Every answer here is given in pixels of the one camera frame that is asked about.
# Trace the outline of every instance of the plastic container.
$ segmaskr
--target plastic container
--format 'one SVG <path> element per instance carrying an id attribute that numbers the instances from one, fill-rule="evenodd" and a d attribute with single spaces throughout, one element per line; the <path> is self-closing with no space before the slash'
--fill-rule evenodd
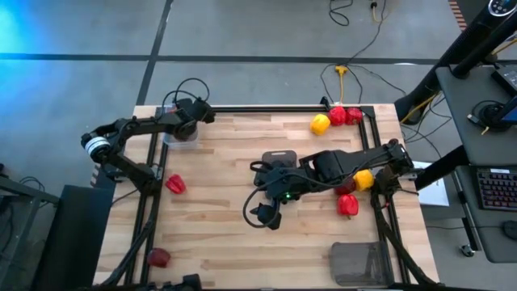
<path id="1" fill-rule="evenodd" d="M 165 106 L 166 112 L 171 112 L 176 109 L 175 105 L 167 105 Z M 186 140 L 186 141 L 178 141 L 172 134 L 165 133 L 163 135 L 163 143 L 169 146 L 169 150 L 192 150 L 197 149 L 198 140 L 200 136 L 198 134 L 197 128 L 195 132 Z"/>

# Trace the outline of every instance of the wooden table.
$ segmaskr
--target wooden table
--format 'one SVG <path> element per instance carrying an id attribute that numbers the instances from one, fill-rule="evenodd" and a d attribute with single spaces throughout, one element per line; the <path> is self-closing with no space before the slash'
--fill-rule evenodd
<path id="1" fill-rule="evenodd" d="M 140 106 L 134 115 L 147 117 L 154 111 L 155 107 Z M 382 143 L 392 138 L 402 142 L 394 106 L 376 104 L 375 111 Z M 339 288 L 330 276 L 330 246 L 335 242 L 378 241 L 368 192 L 356 193 L 359 215 L 351 220 L 336 213 L 337 197 L 332 191 L 308 194 L 284 205 L 282 224 L 276 231 L 254 229 L 242 218 L 244 200 L 254 189 L 250 162 L 260 160 L 264 152 L 295 150 L 300 158 L 321 150 L 362 149 L 357 126 L 331 128 L 324 136 L 316 137 L 309 131 L 313 116 L 314 113 L 218 113 L 215 123 L 200 124 L 198 149 L 169 151 L 165 177 L 180 174 L 187 193 L 175 195 L 163 187 L 154 246 L 168 250 L 172 259 L 168 268 L 151 268 L 149 281 L 180 282 L 184 275 L 199 273 L 203 287 L 208 289 Z M 370 126 L 366 128 L 369 144 L 373 145 Z M 125 154 L 135 162 L 145 162 L 149 139 L 150 136 L 132 137 Z M 161 146 L 159 142 L 155 161 Z M 411 182 L 401 184 L 414 190 Z M 122 183 L 116 188 L 115 198 L 133 189 L 131 183 Z M 257 205 L 262 196 L 257 195 L 250 207 Z M 438 281 L 418 197 L 398 192 L 394 200 L 406 249 L 423 271 Z M 136 194 L 111 209 L 95 283 L 106 279 L 128 250 L 137 205 Z M 395 278 L 400 281 L 393 248 L 390 255 Z M 140 253 L 137 279 L 142 259 Z"/>

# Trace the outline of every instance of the yellow cable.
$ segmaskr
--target yellow cable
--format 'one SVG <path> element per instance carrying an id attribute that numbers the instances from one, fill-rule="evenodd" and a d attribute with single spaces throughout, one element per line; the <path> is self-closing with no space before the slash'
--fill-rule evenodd
<path id="1" fill-rule="evenodd" d="M 492 54 L 498 54 L 498 53 L 500 53 L 500 52 L 502 52 L 503 50 L 507 49 L 508 47 L 510 47 L 512 44 L 514 44 L 514 43 L 516 43 L 516 42 L 517 42 L 517 38 L 516 38 L 516 39 L 514 39 L 514 40 L 512 40 L 511 42 L 509 42 L 509 43 L 507 43 L 507 44 L 503 45 L 501 48 L 496 48 L 496 49 L 492 52 Z"/>
<path id="2" fill-rule="evenodd" d="M 424 101 L 424 102 L 420 103 L 416 108 L 414 108 L 413 110 L 411 110 L 411 111 L 406 115 L 406 117 L 402 118 L 401 123 L 406 122 L 406 120 L 408 120 L 408 119 L 409 119 L 409 118 L 410 118 L 410 117 L 411 117 L 411 116 L 412 116 L 412 115 L 413 115 L 413 114 L 414 114 L 418 109 L 420 109 L 420 108 L 422 108 L 422 107 L 426 106 L 426 105 L 427 105 L 428 103 L 430 103 L 430 102 L 433 100 L 433 98 L 434 98 L 434 97 L 436 97 L 436 96 L 437 96 L 437 94 L 434 94 L 434 95 L 432 95 L 431 97 L 429 97 L 429 99 L 427 99 L 426 101 Z"/>
<path id="3" fill-rule="evenodd" d="M 339 83 L 341 85 L 341 98 L 339 99 L 339 102 L 341 104 L 343 104 L 343 97 L 344 97 L 345 93 L 343 91 L 343 76 L 342 75 L 339 76 Z"/>
<path id="4" fill-rule="evenodd" d="M 375 13 L 375 7 L 372 8 L 372 16 L 373 16 L 373 21 L 374 22 L 377 22 L 377 23 L 380 22 L 379 20 L 377 20 L 377 15 Z"/>

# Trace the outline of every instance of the computer keyboard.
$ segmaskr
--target computer keyboard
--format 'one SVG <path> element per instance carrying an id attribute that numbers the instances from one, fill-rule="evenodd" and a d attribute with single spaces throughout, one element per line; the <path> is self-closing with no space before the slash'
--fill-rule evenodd
<path id="1" fill-rule="evenodd" d="M 481 208 L 517 212 L 517 173 L 477 168 L 476 177 Z"/>

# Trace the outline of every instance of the gray floor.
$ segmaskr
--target gray floor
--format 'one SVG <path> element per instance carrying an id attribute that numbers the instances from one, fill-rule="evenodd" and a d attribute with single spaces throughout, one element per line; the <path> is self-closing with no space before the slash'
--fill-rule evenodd
<path id="1" fill-rule="evenodd" d="M 0 53 L 149 54 L 165 0 L 26 1 L 0 4 Z M 447 0 L 393 0 L 376 43 L 361 57 L 436 59 L 460 34 Z M 356 0 L 344 10 L 351 20 L 340 27 L 329 19 L 326 0 L 176 0 L 165 30 L 161 55 L 350 57 L 376 32 L 369 2 Z M 505 52 L 517 56 L 517 49 Z M 93 163 L 80 136 L 99 124 L 129 116 L 137 101 L 145 61 L 0 60 L 0 162 L 14 179 L 38 177 L 49 192 L 63 185 L 86 186 Z M 213 104 L 317 103 L 325 94 L 319 75 L 325 64 L 158 62 L 145 104 L 188 77 L 205 80 Z M 394 85 L 411 91 L 428 65 L 364 65 Z M 361 68 L 363 103 L 391 103 L 401 92 Z M 325 74 L 338 99 L 338 78 Z M 359 86 L 344 82 L 345 102 L 355 103 Z M 201 88 L 186 86 L 189 91 Z M 436 108 L 448 114 L 445 102 Z M 422 133 L 443 122 L 425 119 Z M 405 130 L 408 136 L 412 132 Z M 460 144 L 449 122 L 430 136 L 441 154 Z M 424 140 L 410 143 L 415 160 L 438 154 Z M 455 226 L 456 221 L 428 221 Z M 491 264 L 483 253 L 465 258 L 461 230 L 429 229 L 441 281 L 447 285 L 511 290 L 517 265 Z"/>

